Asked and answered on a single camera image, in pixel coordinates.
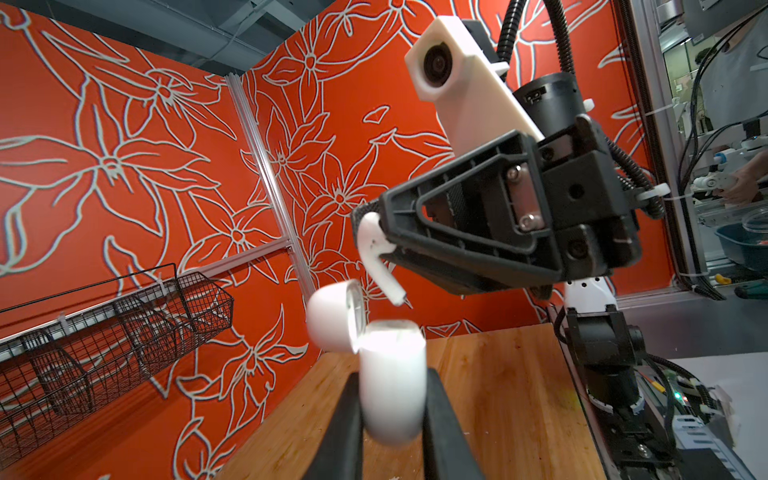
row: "open case lid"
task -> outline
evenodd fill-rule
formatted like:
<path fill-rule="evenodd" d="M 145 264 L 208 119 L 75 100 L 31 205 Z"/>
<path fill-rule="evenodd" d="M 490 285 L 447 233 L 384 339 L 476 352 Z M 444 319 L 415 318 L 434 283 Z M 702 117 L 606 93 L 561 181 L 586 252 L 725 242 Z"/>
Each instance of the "open case lid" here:
<path fill-rule="evenodd" d="M 326 352 L 357 353 L 368 316 L 357 280 L 318 289 L 306 305 L 310 339 Z"/>

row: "black wire basket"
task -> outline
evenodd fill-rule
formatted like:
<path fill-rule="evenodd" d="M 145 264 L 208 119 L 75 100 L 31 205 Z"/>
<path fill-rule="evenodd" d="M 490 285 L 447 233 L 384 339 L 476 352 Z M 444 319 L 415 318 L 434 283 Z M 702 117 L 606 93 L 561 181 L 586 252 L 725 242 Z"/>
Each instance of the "black wire basket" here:
<path fill-rule="evenodd" d="M 173 267 L 173 279 L 0 343 L 0 468 L 232 326 L 232 296 Z"/>

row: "wooden table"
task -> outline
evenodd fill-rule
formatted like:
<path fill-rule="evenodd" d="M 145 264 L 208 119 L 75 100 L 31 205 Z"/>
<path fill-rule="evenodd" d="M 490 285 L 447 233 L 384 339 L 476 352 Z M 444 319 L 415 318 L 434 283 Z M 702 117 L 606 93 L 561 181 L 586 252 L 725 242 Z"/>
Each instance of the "wooden table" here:
<path fill-rule="evenodd" d="M 488 480 L 605 478 L 550 325 L 427 342 L 469 446 Z M 327 353 L 217 475 L 302 477 L 336 406 L 353 355 Z M 421 437 L 391 449 L 366 436 L 365 480 L 424 478 Z"/>

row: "person's hand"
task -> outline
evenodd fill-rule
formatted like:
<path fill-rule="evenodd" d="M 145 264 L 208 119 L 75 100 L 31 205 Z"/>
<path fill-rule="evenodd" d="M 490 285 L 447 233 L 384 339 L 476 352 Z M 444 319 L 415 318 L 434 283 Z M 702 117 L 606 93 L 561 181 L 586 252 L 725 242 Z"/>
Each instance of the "person's hand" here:
<path fill-rule="evenodd" d="M 736 185 L 720 192 L 720 196 L 725 199 L 727 204 L 747 205 L 757 195 L 759 178 L 755 177 L 751 169 L 746 167 L 736 170 L 732 175 L 737 179 Z"/>

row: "red backdrop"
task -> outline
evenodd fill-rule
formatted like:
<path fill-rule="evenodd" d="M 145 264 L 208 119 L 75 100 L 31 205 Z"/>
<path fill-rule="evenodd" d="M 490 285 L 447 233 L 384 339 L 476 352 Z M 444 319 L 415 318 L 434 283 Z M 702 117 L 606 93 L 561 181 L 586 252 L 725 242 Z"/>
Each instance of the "red backdrop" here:
<path fill-rule="evenodd" d="M 644 163 L 610 5 L 565 3 L 592 114 Z M 365 276 L 346 215 L 452 158 L 402 61 L 414 39 L 454 13 L 495 37 L 505 6 L 337 2 L 243 79 L 316 283 L 359 278 L 372 318 L 410 318 L 430 337 L 536 323 L 543 309 L 524 290 L 463 299 L 395 268 L 411 292 L 396 309 Z M 185 271 L 277 237 L 222 78 L 5 5 L 0 24 L 0 306 L 168 261 Z M 532 1 L 511 84 L 554 71 L 553 44 Z M 671 278 L 661 225 L 641 226 L 645 256 L 614 276 L 619 293 Z M 235 297 L 232 329 L 3 476 L 213 476 L 318 355 L 285 255 L 219 282 Z M 2 315 L 0 337 L 89 300 Z"/>
<path fill-rule="evenodd" d="M 410 292 L 408 304 L 395 308 L 365 275 L 347 218 L 386 188 L 453 158 L 434 107 L 419 101 L 411 85 L 403 56 L 412 43 L 436 15 L 481 20 L 497 38 L 506 6 L 505 0 L 339 1 L 243 79 L 316 283 L 359 278 L 372 319 L 413 319 L 428 338 L 537 323 L 545 315 L 524 290 L 462 298 L 392 266 Z M 564 6 L 579 84 L 596 104 L 591 114 L 647 166 L 609 1 L 565 0 Z M 516 88 L 557 70 L 544 5 L 531 0 L 508 83 Z M 640 217 L 644 257 L 616 272 L 619 294 L 666 287 L 672 277 L 661 222 Z"/>
<path fill-rule="evenodd" d="M 0 309 L 279 236 L 221 77 L 3 4 L 0 45 Z M 289 266 L 221 275 L 231 329 L 0 476 L 211 478 L 318 356 Z M 0 338 L 132 284 L 2 314 Z"/>

